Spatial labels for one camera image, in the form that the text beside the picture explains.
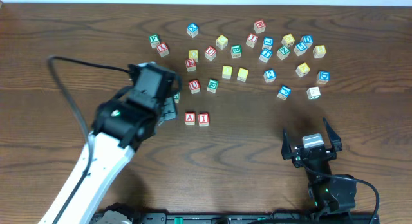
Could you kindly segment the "red A block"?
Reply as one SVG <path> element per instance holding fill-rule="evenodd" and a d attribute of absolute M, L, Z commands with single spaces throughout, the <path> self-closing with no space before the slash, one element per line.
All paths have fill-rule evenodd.
<path fill-rule="evenodd" d="M 194 125 L 196 123 L 196 113 L 193 112 L 186 112 L 185 113 L 185 124 L 186 125 Z"/>

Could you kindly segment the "blue 2 block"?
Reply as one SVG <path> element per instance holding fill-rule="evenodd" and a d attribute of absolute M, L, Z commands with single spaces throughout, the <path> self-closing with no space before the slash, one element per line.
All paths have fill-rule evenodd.
<path fill-rule="evenodd" d="M 263 76 L 266 83 L 273 82 L 276 79 L 276 73 L 273 69 L 265 70 Z"/>

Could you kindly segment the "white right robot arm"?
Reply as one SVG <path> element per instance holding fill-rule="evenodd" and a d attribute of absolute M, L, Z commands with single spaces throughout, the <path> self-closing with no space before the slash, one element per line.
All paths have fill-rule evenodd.
<path fill-rule="evenodd" d="M 331 147 L 325 146 L 321 134 L 302 138 L 302 145 L 291 148 L 286 130 L 283 130 L 281 156 L 291 160 L 294 167 L 305 168 L 308 177 L 308 193 L 314 200 L 319 214 L 338 214 L 355 207 L 356 182 L 350 175 L 333 175 L 329 162 L 342 151 L 340 136 L 323 120 Z"/>

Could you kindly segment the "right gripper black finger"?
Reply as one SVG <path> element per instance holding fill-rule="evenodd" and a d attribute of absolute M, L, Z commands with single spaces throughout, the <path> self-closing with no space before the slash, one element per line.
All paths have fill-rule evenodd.
<path fill-rule="evenodd" d="M 281 156 L 284 160 L 290 160 L 292 158 L 292 150 L 290 147 L 289 137 L 286 129 L 283 129 L 283 143 L 281 147 Z"/>
<path fill-rule="evenodd" d="M 323 122 L 326 128 L 326 132 L 328 134 L 328 138 L 331 143 L 331 147 L 334 149 L 335 152 L 342 151 L 342 140 L 339 135 L 332 129 L 329 125 L 327 119 L 323 118 Z"/>

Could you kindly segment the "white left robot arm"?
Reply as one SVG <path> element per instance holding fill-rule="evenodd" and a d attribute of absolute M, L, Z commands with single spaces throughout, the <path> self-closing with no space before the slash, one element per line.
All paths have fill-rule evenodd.
<path fill-rule="evenodd" d="M 119 97 L 101 104 L 75 167 L 41 223 L 89 223 L 140 144 L 154 135 L 158 124 L 176 118 L 174 99 L 165 99 L 160 111 L 155 115 Z"/>

